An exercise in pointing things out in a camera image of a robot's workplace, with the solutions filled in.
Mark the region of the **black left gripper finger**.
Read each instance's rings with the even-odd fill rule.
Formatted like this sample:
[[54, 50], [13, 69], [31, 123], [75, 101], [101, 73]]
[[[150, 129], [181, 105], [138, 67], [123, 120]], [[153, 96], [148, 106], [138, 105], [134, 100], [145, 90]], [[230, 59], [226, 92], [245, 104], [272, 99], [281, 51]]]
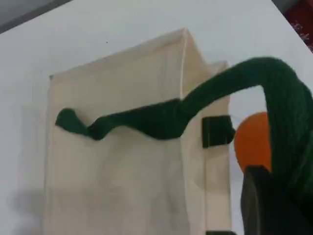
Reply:
[[291, 235], [294, 206], [263, 166], [245, 169], [241, 212], [245, 235]]

